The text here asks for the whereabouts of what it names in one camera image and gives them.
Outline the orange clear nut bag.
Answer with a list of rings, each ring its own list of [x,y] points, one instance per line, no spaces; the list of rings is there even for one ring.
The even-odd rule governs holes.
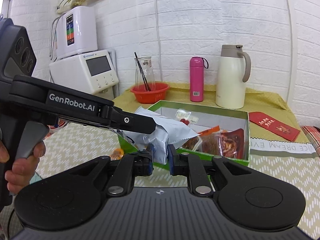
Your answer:
[[[219,143],[220,134],[220,126],[206,129],[199,132],[197,137],[185,142],[182,148],[211,155],[222,155]]]

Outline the white blue snack bag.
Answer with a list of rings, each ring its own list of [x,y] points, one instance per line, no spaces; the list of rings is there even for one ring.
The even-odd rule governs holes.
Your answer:
[[[148,144],[155,147],[153,161],[162,165],[167,163],[167,146],[172,144],[180,148],[189,139],[197,137],[198,134],[186,124],[160,115],[143,107],[136,110],[136,114],[151,117],[156,123],[156,128],[151,134],[117,130],[116,133],[126,142],[138,150],[143,150]]]

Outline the dark brown snack bag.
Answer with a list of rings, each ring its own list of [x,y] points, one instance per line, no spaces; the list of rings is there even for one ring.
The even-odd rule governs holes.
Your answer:
[[[222,130],[219,138],[222,155],[226,158],[243,159],[244,158],[244,130],[242,128],[227,131]]]

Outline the red sausage stick pack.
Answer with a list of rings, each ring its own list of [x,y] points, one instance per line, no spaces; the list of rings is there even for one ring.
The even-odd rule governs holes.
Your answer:
[[[178,121],[185,123],[186,125],[189,125],[189,124],[196,124],[199,120],[199,117],[195,116],[190,111],[186,111],[180,108],[176,112],[176,119]]]

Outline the small orange jelly cup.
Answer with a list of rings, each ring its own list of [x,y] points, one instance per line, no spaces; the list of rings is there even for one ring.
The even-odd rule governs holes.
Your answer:
[[[124,150],[116,148],[110,155],[111,160],[120,160],[124,156]]]

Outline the green cardboard box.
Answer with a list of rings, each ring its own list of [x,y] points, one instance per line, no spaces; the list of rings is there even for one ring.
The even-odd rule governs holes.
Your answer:
[[[160,100],[148,109],[139,107],[136,114],[151,117],[156,129],[151,134],[116,130],[125,153],[155,148],[154,165],[169,168],[169,151],[188,152],[202,160],[221,155],[247,166],[249,152],[248,113],[232,109]]]

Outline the white water dispenser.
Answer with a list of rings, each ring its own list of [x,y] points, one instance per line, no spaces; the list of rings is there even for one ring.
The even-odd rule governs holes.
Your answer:
[[[115,51],[99,50],[57,60],[49,65],[53,83],[113,100],[119,79]]]

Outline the red plastic basket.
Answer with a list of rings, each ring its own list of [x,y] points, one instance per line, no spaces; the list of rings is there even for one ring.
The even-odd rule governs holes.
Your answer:
[[[136,100],[142,104],[153,104],[164,100],[170,86],[167,83],[156,82],[154,90],[146,91],[144,85],[133,86],[130,91],[135,95]]]

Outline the red envelope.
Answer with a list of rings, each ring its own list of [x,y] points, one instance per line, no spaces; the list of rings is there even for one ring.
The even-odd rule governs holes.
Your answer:
[[[300,130],[289,126],[263,112],[249,112],[248,115],[249,120],[254,124],[290,142],[294,142],[300,134]]]

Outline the white water purifier unit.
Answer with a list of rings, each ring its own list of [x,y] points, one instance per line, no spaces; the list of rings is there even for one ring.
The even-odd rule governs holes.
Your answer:
[[[92,7],[74,7],[61,16],[56,28],[58,60],[97,49],[96,18]]]

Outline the pink thermos bottle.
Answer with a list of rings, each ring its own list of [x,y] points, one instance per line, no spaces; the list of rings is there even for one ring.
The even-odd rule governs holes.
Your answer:
[[[192,57],[189,61],[190,100],[202,102],[204,98],[204,70],[209,68],[203,57]]]

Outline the clear glass carafe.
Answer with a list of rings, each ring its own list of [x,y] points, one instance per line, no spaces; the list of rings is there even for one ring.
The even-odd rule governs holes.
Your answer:
[[[140,64],[143,68],[144,75],[147,79],[147,82],[148,82],[150,89],[154,90],[154,85],[156,82],[155,82],[155,76],[153,73],[151,57],[150,56],[138,57],[138,59],[139,59]],[[139,68],[138,68],[138,64],[136,62],[136,58],[135,58],[135,63],[136,63],[135,86],[144,85],[144,82],[142,80],[142,76],[141,76]]]

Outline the cream thermos jug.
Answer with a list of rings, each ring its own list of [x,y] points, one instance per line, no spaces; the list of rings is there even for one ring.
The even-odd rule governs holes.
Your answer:
[[[242,44],[222,45],[216,82],[216,104],[220,107],[241,109],[244,106],[252,63],[242,48]]]

